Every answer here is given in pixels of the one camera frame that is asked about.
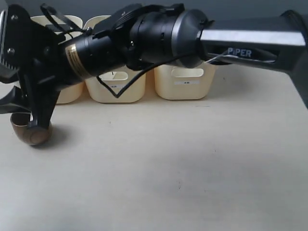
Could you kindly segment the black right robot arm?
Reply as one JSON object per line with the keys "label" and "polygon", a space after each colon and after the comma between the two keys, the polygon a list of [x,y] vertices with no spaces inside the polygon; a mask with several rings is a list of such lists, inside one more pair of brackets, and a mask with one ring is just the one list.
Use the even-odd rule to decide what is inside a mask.
{"label": "black right robot arm", "polygon": [[61,90],[119,67],[140,77],[163,64],[241,64],[286,73],[308,102],[308,17],[209,20],[183,4],[130,4],[95,27],[82,29],[53,7],[40,6],[59,30],[34,22],[25,8],[0,12],[0,81],[19,82],[0,100],[0,112],[27,113],[29,128],[47,129]]}

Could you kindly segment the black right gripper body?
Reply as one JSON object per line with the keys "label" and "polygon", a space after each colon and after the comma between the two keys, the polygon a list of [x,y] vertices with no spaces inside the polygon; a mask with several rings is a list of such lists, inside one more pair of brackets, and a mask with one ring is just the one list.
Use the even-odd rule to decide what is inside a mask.
{"label": "black right gripper body", "polygon": [[76,39],[91,34],[91,28],[82,29],[71,18],[54,8],[41,6],[46,19],[60,30],[54,33],[46,26],[33,21],[29,13],[18,4],[0,6],[0,84],[12,85],[23,74],[30,74],[35,84],[49,89],[62,90],[84,82],[67,62],[61,61],[59,45],[66,35]]}

